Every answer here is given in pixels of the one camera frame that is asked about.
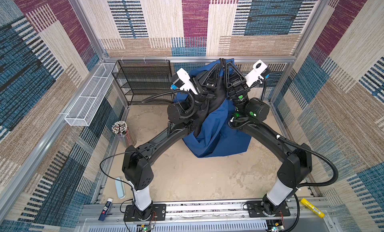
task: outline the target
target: blue cloth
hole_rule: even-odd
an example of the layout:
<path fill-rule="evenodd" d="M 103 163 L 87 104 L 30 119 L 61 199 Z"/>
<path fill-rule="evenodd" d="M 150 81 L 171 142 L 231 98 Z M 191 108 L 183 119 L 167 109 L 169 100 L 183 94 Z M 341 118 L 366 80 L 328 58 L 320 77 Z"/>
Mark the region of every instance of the blue cloth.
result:
<path fill-rule="evenodd" d="M 204 67 L 192 70 L 190 76 L 196 76 L 202 71 L 209 70 L 214 64 L 220 63 L 219 60 L 212 62 Z M 224 71 L 221 69 L 219 76 L 223 76 Z M 186 94 L 179 93 L 176 98 L 185 100 Z M 235 111 L 235 106 L 231 100 L 224 102 L 211 112 L 204 120 L 199 135 L 195 138 L 193 133 L 183 138 L 184 143 L 198 158 L 227 156 L 247 151 L 251 136 L 237 129 L 228 127 L 228 120 Z"/>

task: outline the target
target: ventilated metal panel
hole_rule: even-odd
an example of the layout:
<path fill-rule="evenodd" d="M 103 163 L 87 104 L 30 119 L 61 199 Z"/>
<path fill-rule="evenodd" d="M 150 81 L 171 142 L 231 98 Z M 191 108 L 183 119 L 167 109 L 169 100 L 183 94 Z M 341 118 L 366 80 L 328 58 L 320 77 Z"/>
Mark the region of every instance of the ventilated metal panel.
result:
<path fill-rule="evenodd" d="M 136 225 L 127 225 L 131 232 L 141 232 L 141 228 Z M 220 231 L 265 231 L 267 229 L 265 220 L 245 220 L 245 221 L 216 221 L 216 222 L 174 222 L 157 223 L 154 232 L 220 232 Z M 128 232 L 125 225 L 92 225 L 88 232 Z"/>

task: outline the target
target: beige floor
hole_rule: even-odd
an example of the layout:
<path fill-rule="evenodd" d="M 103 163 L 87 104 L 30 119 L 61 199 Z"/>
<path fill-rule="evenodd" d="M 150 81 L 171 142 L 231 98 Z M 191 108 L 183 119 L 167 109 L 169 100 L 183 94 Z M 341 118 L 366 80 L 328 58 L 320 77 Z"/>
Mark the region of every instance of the beige floor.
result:
<path fill-rule="evenodd" d="M 167 126 L 166 105 L 134 105 L 130 107 L 127 124 L 137 139 L 136 147 L 146 143 Z M 280 132 L 272 113 L 265 121 Z M 124 152 L 120 143 L 117 153 Z M 123 155 L 113 160 L 109 175 L 124 178 L 121 171 Z M 182 140 L 164 152 L 152 166 L 154 179 L 150 192 L 153 201 L 196 201 L 210 199 L 261 198 L 276 180 L 281 162 L 256 139 L 252 138 L 245 153 L 212 158 L 197 158 Z M 118 199 L 115 181 L 107 180 L 101 203 L 113 198 L 114 203 L 132 198 L 125 184 L 126 197 Z M 310 196 L 300 188 L 298 196 Z"/>

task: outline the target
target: black motor housing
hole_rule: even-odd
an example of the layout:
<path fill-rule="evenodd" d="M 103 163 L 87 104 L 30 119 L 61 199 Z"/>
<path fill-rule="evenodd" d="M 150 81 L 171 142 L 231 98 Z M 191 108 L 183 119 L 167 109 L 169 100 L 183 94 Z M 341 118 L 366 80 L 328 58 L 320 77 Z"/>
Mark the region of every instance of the black motor housing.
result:
<path fill-rule="evenodd" d="M 252 98 L 245 106 L 245 112 L 250 119 L 259 124 L 266 120 L 266 116 L 269 113 L 269 105 L 258 98 Z"/>

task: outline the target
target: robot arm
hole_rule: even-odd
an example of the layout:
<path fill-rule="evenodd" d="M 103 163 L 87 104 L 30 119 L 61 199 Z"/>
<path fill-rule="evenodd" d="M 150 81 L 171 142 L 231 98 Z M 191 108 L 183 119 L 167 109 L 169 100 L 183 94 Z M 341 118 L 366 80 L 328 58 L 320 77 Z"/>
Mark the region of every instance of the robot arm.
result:
<path fill-rule="evenodd" d="M 140 220 L 150 217 L 153 202 L 149 195 L 148 185 L 153 180 L 151 165 L 176 141 L 184 138 L 196 128 L 195 114 L 201 111 L 209 101 L 219 97 L 218 73 L 224 70 L 224 81 L 226 91 L 236 107 L 236 113 L 228 125 L 233 129 L 239 129 L 257 139 L 266 146 L 282 162 L 277 172 L 277 180 L 272 189 L 263 197 L 262 210 L 265 216 L 274 216 L 286 198 L 291 197 L 296 191 L 299 183 L 312 171 L 311 154 L 300 148 L 281 142 L 278 134 L 268 125 L 263 123 L 269 113 L 269 105 L 263 101 L 252 98 L 248 99 L 247 93 L 251 86 L 248 84 L 262 83 L 269 76 L 269 69 L 258 61 L 254 65 L 252 73 L 247 78 L 231 62 L 225 63 L 220 60 L 209 71 L 204 71 L 190 80 L 185 79 L 185 74 L 178 72 L 172 88 L 188 87 L 193 93 L 194 109 L 188 113 L 185 111 L 191 107 L 192 101 L 187 99 L 181 103 L 168 106 L 169 124 L 168 128 L 158 134 L 149 142 L 134 148 L 126 149 L 122 171 L 130 182 L 134 194 L 133 209 L 136 210 Z M 306 144 L 301 148 L 310 149 Z"/>

